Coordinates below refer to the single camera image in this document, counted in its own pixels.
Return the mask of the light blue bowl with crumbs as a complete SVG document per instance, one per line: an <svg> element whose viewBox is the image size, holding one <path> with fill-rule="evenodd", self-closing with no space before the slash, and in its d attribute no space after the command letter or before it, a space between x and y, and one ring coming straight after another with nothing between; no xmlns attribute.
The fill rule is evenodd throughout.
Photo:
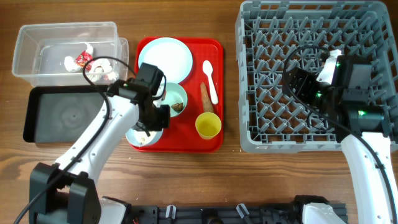
<svg viewBox="0 0 398 224"><path fill-rule="evenodd" d="M149 136L144 131L130 129L125 137L128 143L134 147L151 146L159 141L163 131L150 131Z"/></svg>

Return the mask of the red snack wrapper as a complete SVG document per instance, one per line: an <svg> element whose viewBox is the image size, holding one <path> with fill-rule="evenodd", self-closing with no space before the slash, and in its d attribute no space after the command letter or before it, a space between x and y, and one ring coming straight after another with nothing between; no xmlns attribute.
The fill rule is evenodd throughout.
<svg viewBox="0 0 398 224"><path fill-rule="evenodd" d="M77 58L75 59L75 63L83 68L87 62L93 59L93 55L87 51L83 51Z"/></svg>

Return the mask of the white tissue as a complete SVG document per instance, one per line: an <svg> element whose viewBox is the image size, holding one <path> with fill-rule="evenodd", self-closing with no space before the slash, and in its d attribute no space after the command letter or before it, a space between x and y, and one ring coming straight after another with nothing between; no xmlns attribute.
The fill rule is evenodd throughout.
<svg viewBox="0 0 398 224"><path fill-rule="evenodd" d="M100 58L90 63L91 68L86 76L93 83L102 81L116 81L119 78L119 73L115 72L111 63L106 58Z"/></svg>

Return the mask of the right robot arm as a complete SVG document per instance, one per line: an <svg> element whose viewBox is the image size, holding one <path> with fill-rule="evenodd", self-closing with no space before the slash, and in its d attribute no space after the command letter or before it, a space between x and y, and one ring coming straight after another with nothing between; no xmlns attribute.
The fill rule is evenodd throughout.
<svg viewBox="0 0 398 224"><path fill-rule="evenodd" d="M369 104L371 63L320 47L319 74L284 65L282 91L335 129L349 165L360 223L397 223L389 116Z"/></svg>

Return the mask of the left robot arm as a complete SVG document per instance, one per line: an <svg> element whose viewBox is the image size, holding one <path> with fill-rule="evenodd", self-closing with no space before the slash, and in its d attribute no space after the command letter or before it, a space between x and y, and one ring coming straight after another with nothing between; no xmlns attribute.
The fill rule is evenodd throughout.
<svg viewBox="0 0 398 224"><path fill-rule="evenodd" d="M132 223L131 204L100 198L96 183L110 155L130 130L150 136L170 124L170 107L154 101L164 73L143 63L134 78L117 80L91 124L53 165L39 163L30 175L30 223Z"/></svg>

